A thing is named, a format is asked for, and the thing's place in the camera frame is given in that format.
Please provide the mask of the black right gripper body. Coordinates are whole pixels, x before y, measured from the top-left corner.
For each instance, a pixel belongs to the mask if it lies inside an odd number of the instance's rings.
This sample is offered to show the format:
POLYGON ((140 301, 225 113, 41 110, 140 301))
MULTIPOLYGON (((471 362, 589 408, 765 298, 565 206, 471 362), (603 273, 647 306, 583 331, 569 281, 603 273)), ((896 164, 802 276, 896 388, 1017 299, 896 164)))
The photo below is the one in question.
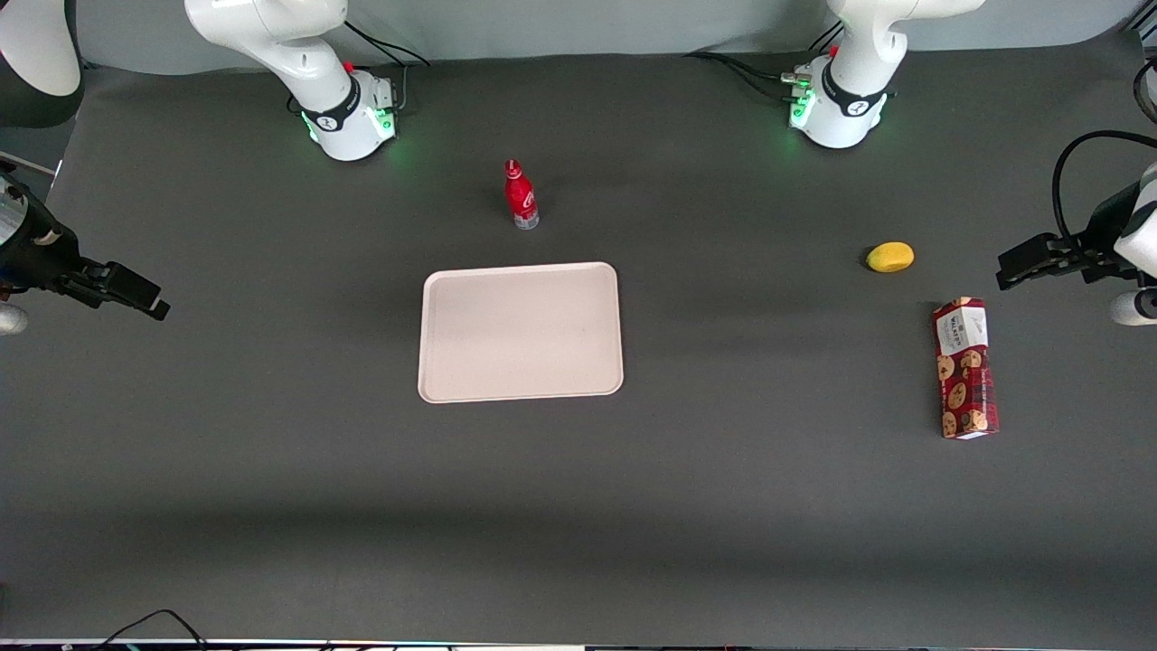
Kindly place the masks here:
POLYGON ((3 177, 3 294, 79 294, 84 271, 74 231, 24 184, 3 177))

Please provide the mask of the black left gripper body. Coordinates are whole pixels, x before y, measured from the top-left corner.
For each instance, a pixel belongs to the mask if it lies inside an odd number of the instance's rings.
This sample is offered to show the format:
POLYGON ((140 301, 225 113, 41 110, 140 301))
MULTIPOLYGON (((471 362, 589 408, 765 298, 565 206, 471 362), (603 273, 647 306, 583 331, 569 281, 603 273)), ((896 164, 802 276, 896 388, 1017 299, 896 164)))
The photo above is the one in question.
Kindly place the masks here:
POLYGON ((1133 182, 1095 208, 1086 229, 1077 235, 1078 243, 1095 265, 1086 265, 1081 278, 1086 284, 1095 284, 1107 278, 1120 278, 1143 284, 1143 272, 1133 262, 1117 254, 1117 239, 1123 235, 1125 225, 1133 215, 1133 207, 1140 193, 1140 182, 1133 182))

